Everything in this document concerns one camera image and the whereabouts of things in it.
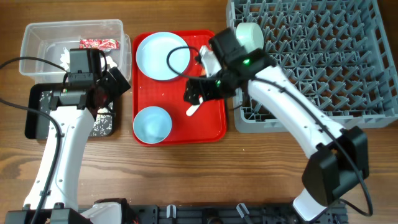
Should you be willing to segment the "white rice grains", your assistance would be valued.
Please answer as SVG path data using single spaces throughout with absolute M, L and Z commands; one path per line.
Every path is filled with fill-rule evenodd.
M 38 110 L 46 114 L 50 114 L 49 101 L 51 91 L 42 91 L 39 95 Z M 108 136 L 113 132 L 113 120 L 114 117 L 110 115 L 108 110 L 113 108 L 113 104 L 110 103 L 107 108 L 98 110 L 99 115 L 96 116 L 93 129 L 90 133 L 90 137 L 101 137 Z M 50 121 L 43 116 L 38 116 L 35 138 L 38 140 L 44 140 L 48 136 Z

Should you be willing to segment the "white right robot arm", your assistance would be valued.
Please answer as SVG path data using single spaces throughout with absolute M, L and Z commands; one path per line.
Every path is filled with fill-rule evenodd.
M 192 105 L 229 98 L 238 88 L 265 106 L 291 133 L 308 162 L 303 191 L 292 205 L 313 222 L 343 201 L 345 193 L 369 176 L 368 139 L 359 127 L 344 128 L 311 103 L 262 49 L 247 50 L 231 29 L 197 49 L 205 74 L 188 77 L 184 99 Z

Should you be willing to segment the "light blue small bowl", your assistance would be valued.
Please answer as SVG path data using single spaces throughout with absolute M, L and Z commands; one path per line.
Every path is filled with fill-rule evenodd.
M 171 130 L 171 116 L 158 106 L 149 106 L 140 110 L 133 120 L 135 136 L 146 144 L 162 142 L 169 136 Z

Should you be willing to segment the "green bowl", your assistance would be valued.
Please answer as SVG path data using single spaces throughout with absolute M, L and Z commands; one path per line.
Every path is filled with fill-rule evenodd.
M 262 30 L 255 22 L 243 22 L 238 24 L 236 28 L 236 38 L 248 53 L 256 49 L 263 49 L 264 47 Z

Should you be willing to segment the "white plastic spoon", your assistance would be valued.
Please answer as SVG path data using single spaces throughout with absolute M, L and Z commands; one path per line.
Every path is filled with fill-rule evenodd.
M 197 109 L 200 107 L 200 105 L 203 103 L 203 98 L 200 97 L 199 98 L 199 104 L 198 105 L 191 105 L 191 107 L 189 107 L 189 109 L 186 111 L 186 115 L 187 116 L 192 116 Z

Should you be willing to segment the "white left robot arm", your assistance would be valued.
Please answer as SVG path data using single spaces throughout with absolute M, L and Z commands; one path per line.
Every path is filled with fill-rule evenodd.
M 78 211 L 78 179 L 87 140 L 99 110 L 130 89 L 116 68 L 108 68 L 99 49 L 71 49 L 70 69 L 56 84 L 49 113 L 25 107 L 49 120 L 44 154 L 21 210 L 9 211 L 6 223 L 125 223 L 131 212 L 123 198 L 101 200 Z

